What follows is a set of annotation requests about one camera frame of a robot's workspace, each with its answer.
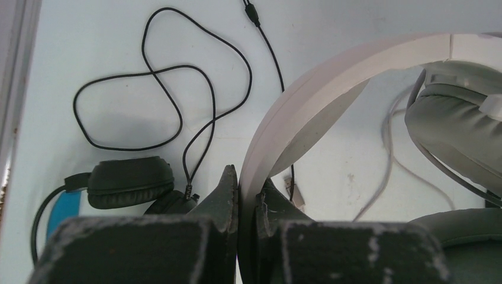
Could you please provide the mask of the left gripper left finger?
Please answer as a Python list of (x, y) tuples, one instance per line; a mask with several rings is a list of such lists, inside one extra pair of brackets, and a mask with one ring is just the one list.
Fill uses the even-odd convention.
[(185, 215), (75, 217), (48, 240), (30, 283), (234, 283), (238, 182), (227, 165)]

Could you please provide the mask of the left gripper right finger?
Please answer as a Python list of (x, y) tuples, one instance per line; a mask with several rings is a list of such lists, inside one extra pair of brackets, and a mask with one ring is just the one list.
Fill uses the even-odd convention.
[(255, 206), (256, 283), (450, 283), (439, 242), (408, 223), (315, 221), (266, 180)]

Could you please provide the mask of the white headphones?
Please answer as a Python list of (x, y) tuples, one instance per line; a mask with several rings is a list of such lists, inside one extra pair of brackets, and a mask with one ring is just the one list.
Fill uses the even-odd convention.
[(255, 282), (256, 195), (266, 180), (326, 134), (362, 130), (378, 93), (357, 108), (369, 81), (389, 70), (423, 70), (408, 88), (405, 125), (415, 148), (458, 185), (492, 203), (408, 223), (440, 244), (450, 283), (501, 282), (501, 34), (418, 33), (361, 44), (312, 68), (276, 100), (256, 130), (241, 170), (237, 255)]

